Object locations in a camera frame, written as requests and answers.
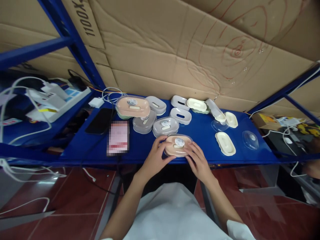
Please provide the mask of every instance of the white power strip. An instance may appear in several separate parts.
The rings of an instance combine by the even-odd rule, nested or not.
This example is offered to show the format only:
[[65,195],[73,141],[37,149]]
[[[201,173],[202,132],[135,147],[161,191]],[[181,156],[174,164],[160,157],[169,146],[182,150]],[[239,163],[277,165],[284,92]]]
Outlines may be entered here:
[[[52,123],[91,92],[90,88],[88,87],[83,92],[77,91],[72,88],[67,88],[64,91],[69,97],[65,99],[66,104],[63,105],[60,109],[57,109],[58,112],[38,112],[36,109],[34,109],[31,112],[27,113],[26,116],[35,121],[46,122],[46,120],[42,115],[42,113],[44,113],[47,119],[49,120],[49,122]],[[45,105],[39,106],[39,109],[47,109],[47,108],[49,107]]]

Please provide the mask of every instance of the cardboard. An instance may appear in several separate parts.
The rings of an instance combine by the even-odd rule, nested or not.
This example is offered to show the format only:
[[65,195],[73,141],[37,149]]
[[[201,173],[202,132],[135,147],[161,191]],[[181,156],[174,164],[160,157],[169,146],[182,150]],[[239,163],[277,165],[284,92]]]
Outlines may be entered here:
[[[302,0],[185,1],[195,7],[178,0],[63,3],[103,81],[133,94],[164,99],[177,94],[200,100],[218,96],[219,107],[247,111],[320,56],[315,0],[309,4]],[[208,4],[212,16],[204,9]],[[58,36],[36,0],[3,1],[0,45],[20,47]],[[310,42],[312,48],[294,38]],[[67,65],[81,71],[67,48],[28,64],[55,77],[65,76]],[[301,99],[303,104],[320,112],[315,85],[310,89],[309,84],[292,96],[307,96]],[[282,109],[292,116],[299,112],[288,104],[281,101],[266,111]]]
[[252,116],[252,120],[257,128],[268,129],[277,131],[281,128],[280,123],[272,115],[265,115],[262,113],[257,113]]

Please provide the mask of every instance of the white sticker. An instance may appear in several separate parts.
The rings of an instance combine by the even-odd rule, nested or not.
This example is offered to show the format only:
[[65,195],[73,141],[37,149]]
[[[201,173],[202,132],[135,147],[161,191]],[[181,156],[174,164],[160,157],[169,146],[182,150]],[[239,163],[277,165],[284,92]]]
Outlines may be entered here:
[[149,119],[149,115],[144,117],[144,118],[141,118],[142,121],[145,121],[145,120],[148,120]]
[[184,140],[182,138],[176,138],[174,142],[179,146],[183,147],[184,146]]
[[164,126],[164,127],[168,127],[168,126],[170,126],[170,121],[169,120],[163,120],[161,122],[161,125]]
[[129,100],[127,101],[127,103],[128,103],[129,105],[131,105],[131,106],[135,106],[135,105],[137,105],[137,100],[135,100],[135,99],[129,99]]
[[253,135],[253,134],[250,134],[250,138],[255,141],[256,140],[256,137]]

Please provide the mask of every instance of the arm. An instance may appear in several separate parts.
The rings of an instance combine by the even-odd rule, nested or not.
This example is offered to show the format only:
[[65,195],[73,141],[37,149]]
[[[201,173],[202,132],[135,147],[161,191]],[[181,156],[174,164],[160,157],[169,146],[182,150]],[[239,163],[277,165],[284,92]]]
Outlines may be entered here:
[[166,138],[167,136],[161,136],[154,141],[147,159],[140,170],[134,175],[126,194],[112,214],[100,239],[123,239],[128,233],[135,219],[144,186],[150,178],[160,172],[171,160],[175,159],[175,156],[168,157],[164,160],[162,159],[164,148],[171,144],[167,142],[160,143],[160,141]]
[[202,181],[209,190],[210,197],[221,223],[222,230],[228,233],[228,220],[240,223],[243,223],[243,221],[234,207],[231,205],[226,195],[223,193],[218,180],[212,174],[202,149],[195,142],[189,144],[188,148],[189,149],[185,148],[185,150],[189,154],[189,156],[186,156],[186,158],[190,164],[190,167],[196,177],[199,178],[199,180]]

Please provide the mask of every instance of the white cloth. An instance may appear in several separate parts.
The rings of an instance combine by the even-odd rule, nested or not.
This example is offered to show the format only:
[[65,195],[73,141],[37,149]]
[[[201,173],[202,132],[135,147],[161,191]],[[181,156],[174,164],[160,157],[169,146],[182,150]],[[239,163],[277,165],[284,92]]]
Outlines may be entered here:
[[124,240],[255,240],[247,225],[228,220],[229,236],[200,208],[181,183],[163,184],[141,198]]

